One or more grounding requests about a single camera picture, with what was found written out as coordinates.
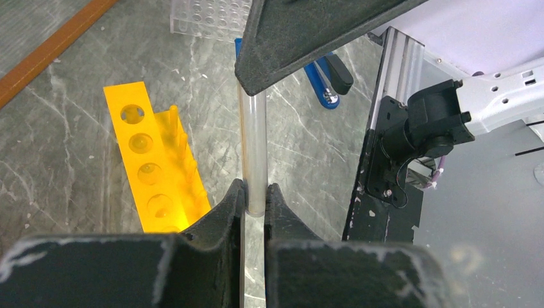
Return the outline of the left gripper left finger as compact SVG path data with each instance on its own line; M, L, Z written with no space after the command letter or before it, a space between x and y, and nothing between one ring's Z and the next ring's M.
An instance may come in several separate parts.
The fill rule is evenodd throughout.
M182 232L37 235L1 261L2 307L242 307L245 187Z

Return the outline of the blue-capped test tube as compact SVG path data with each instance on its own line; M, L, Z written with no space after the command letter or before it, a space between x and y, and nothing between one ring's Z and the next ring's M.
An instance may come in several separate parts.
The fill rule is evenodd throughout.
M249 96L237 85L242 146L242 178L246 187L246 212L261 217L266 210L268 149L266 93Z

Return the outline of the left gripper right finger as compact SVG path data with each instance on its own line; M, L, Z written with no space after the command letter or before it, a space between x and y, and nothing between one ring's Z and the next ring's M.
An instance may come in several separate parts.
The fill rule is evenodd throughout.
M451 307L439 263L411 244L324 241L267 189L265 286L268 307Z

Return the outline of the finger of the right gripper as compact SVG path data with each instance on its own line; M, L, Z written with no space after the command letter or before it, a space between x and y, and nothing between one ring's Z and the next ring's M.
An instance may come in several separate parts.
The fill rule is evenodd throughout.
M235 62L249 96L421 5L419 0L252 1Z

